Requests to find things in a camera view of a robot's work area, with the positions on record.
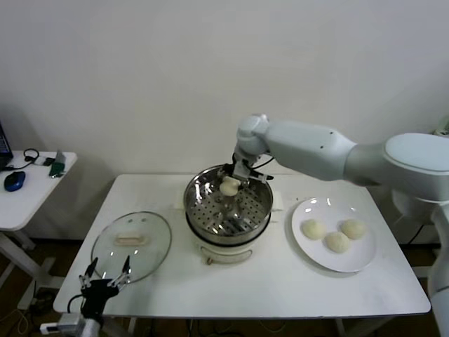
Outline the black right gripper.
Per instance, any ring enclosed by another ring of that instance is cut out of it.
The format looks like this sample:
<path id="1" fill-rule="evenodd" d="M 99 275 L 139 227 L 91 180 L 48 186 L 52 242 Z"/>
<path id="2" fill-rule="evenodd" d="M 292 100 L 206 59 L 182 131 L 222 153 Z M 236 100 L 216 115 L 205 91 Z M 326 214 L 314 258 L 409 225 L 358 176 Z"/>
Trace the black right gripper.
<path id="1" fill-rule="evenodd" d="M 253 169 L 253 164 L 257 162 L 256 156 L 233 153 L 232 160 L 233 164 L 223 164 L 219 167 L 218 176 L 232 176 L 238 180 L 254 180 L 264 184 L 274 179 L 274 176 Z"/>

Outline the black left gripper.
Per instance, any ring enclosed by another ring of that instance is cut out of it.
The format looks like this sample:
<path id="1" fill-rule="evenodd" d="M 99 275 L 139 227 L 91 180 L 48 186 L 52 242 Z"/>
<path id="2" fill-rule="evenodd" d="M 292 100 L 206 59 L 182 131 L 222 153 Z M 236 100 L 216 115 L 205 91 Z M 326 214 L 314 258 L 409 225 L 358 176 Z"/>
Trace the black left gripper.
<path id="1" fill-rule="evenodd" d="M 127 256 L 121 274 L 113 280 L 98 279 L 91 282 L 97 263 L 98 258 L 94 258 L 84 274 L 79 276 L 81 294 L 85 298 L 81 314 L 85 318 L 101 318 L 107 301 L 115 297 L 130 280 L 130 256 Z"/>

